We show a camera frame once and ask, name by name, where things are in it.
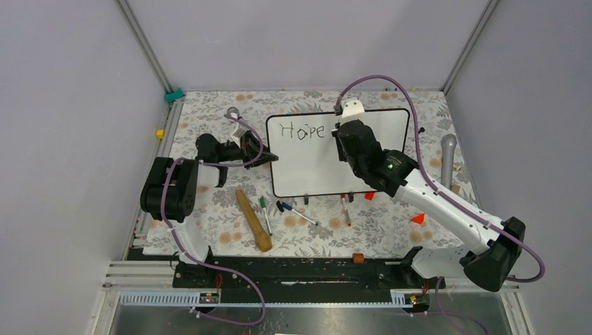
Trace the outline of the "white whiteboard black frame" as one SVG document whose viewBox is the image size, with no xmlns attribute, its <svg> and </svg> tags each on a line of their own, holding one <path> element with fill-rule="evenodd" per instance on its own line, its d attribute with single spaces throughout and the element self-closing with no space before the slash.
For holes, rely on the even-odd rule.
<svg viewBox="0 0 592 335">
<path fill-rule="evenodd" d="M 277 114 L 266 120 L 272 190 L 278 198 L 366 193 L 371 188 L 340 161 L 331 112 Z"/>
</svg>

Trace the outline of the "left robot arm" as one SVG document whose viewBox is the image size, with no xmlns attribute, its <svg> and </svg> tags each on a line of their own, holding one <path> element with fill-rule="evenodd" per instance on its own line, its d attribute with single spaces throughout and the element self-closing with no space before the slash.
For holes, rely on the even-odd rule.
<svg viewBox="0 0 592 335">
<path fill-rule="evenodd" d="M 211 248 L 195 224 L 185 221 L 195 208 L 197 188 L 221 188 L 229 167 L 255 168 L 277 161 L 258 134 L 244 131 L 224 143 L 207 133 L 195 141 L 193 159 L 156 157 L 140 194 L 140 208 L 165 223 L 179 250 L 179 260 L 192 264 L 190 278 L 201 287 L 216 280 L 216 267 L 206 259 Z"/>
</svg>

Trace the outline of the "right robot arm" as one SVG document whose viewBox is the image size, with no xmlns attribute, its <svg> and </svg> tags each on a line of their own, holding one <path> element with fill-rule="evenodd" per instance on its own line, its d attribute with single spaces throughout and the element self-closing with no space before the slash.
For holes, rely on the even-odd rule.
<svg viewBox="0 0 592 335">
<path fill-rule="evenodd" d="M 383 149 L 372 129 L 360 120 L 332 131 L 341 161 L 373 190 L 417 207 L 463 243 L 461 251 L 418 251 L 400 269 L 404 284 L 416 288 L 428 278 L 464 274 L 476 286 L 497 292 L 519 258 L 526 232 L 516 217 L 502 220 L 474 207 L 427 174 L 399 150 Z"/>
</svg>

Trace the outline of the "green cap whiteboard marker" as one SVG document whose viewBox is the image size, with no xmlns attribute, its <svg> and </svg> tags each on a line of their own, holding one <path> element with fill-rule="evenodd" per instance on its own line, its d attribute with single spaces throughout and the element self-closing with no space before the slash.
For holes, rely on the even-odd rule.
<svg viewBox="0 0 592 335">
<path fill-rule="evenodd" d="M 261 206 L 261 208 L 263 210 L 263 214 L 264 214 L 264 217 L 265 217 L 265 222 L 266 222 L 268 234 L 269 234 L 269 236 L 272 237 L 273 236 L 272 225 L 271 225 L 271 221 L 269 219 L 269 213 L 268 213 L 268 210 L 267 210 L 267 205 L 266 205 L 266 202 L 265 202 L 265 198 L 263 196 L 260 196 L 259 202 L 260 202 L 260 206 Z"/>
</svg>

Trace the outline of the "blue cap whiteboard marker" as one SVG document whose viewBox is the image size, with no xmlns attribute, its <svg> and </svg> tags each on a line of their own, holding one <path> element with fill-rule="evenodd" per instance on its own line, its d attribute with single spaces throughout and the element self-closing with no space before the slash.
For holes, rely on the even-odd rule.
<svg viewBox="0 0 592 335">
<path fill-rule="evenodd" d="M 296 210 L 295 208 L 293 208 L 292 206 L 290 206 L 286 202 L 281 202 L 281 206 L 285 210 L 294 213 L 295 215 L 299 216 L 300 218 L 303 218 L 305 221 L 309 222 L 310 224 L 312 224 L 314 226 L 319 226 L 320 225 L 320 223 L 317 220 L 315 220 L 315 219 L 307 216 L 306 214 L 302 213 L 301 211 Z"/>
</svg>

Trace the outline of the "red cap whiteboard marker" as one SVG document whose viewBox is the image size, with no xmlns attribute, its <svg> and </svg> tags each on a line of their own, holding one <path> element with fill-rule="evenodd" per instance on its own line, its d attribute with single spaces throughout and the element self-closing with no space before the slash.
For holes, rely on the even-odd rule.
<svg viewBox="0 0 592 335">
<path fill-rule="evenodd" d="M 341 203 L 342 203 L 342 207 L 343 207 L 343 215 L 345 217 L 345 222 L 346 222 L 347 226 L 351 226 L 352 221 L 351 221 L 350 214 L 348 211 L 346 195 L 344 193 L 341 194 Z"/>
</svg>

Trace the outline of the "black marker cap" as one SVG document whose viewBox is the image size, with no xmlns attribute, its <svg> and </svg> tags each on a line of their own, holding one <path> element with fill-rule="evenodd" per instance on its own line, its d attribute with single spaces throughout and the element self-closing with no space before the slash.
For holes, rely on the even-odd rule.
<svg viewBox="0 0 592 335">
<path fill-rule="evenodd" d="M 283 205 L 282 205 L 282 202 L 281 201 L 277 200 L 276 201 L 276 206 L 277 206 L 277 208 L 278 208 L 278 210 L 280 212 L 284 212 L 285 211 L 285 209 L 283 208 Z"/>
</svg>

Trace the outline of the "purple glitter microphone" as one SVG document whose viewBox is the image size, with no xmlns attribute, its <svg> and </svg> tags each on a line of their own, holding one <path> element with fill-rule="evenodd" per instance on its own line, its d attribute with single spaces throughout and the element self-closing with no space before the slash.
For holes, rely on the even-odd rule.
<svg viewBox="0 0 592 335">
<path fill-rule="evenodd" d="M 233 118 L 236 118 L 236 119 L 238 119 L 238 118 L 240 117 L 240 112 L 239 112 L 239 110 L 238 110 L 236 107 L 234 107 L 234 106 L 232 106 L 232 107 L 229 107 L 229 108 L 227 109 L 227 111 L 226 111 L 226 114 L 228 114 L 228 115 L 230 115 L 231 117 L 233 117 Z"/>
</svg>

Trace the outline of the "silver grey microphone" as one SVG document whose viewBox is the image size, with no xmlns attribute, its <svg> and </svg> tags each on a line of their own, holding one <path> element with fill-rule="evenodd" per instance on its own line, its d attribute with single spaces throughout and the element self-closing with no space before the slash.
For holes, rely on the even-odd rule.
<svg viewBox="0 0 592 335">
<path fill-rule="evenodd" d="M 452 174 L 454 171 L 454 152 L 457 147 L 457 137 L 451 133 L 441 140 L 441 183 L 444 187 L 452 188 Z"/>
</svg>

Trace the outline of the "small red block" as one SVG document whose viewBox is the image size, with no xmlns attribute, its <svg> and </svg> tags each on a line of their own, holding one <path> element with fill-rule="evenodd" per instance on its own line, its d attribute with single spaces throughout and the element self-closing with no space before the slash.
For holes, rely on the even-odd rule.
<svg viewBox="0 0 592 335">
<path fill-rule="evenodd" d="M 416 223 L 418 225 L 424 225 L 425 218 L 426 218 L 426 214 L 425 213 L 421 213 L 421 214 L 418 214 L 417 216 L 412 217 L 410 219 L 410 221 L 413 222 L 413 223 Z"/>
</svg>

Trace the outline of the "teal corner clip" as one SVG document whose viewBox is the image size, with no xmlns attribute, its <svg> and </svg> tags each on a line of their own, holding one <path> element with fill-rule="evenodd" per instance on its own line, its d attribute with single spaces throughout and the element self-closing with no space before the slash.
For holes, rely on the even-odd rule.
<svg viewBox="0 0 592 335">
<path fill-rule="evenodd" d="M 170 93 L 166 93 L 164 94 L 164 99 L 167 103 L 172 103 L 174 101 L 176 101 L 179 98 L 182 98 L 185 96 L 184 91 L 181 88 L 178 88 Z"/>
</svg>

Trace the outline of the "orange cylinder block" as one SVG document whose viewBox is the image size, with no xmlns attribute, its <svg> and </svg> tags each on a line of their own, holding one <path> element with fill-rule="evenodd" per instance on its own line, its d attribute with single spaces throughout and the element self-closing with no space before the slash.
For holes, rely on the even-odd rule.
<svg viewBox="0 0 592 335">
<path fill-rule="evenodd" d="M 353 264 L 364 264 L 365 258 L 363 253 L 354 253 L 352 254 L 352 262 Z"/>
</svg>

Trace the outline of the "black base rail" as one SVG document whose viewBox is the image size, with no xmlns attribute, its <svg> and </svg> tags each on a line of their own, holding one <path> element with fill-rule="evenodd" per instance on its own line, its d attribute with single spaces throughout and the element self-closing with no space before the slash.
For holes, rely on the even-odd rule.
<svg viewBox="0 0 592 335">
<path fill-rule="evenodd" d="M 408 257 L 349 258 L 230 257 L 210 254 L 206 266 L 168 256 L 172 286 L 213 289 L 227 304 L 259 303 L 386 303 L 390 290 L 417 290 L 421 295 L 444 288 L 437 278 L 424 278 Z"/>
</svg>

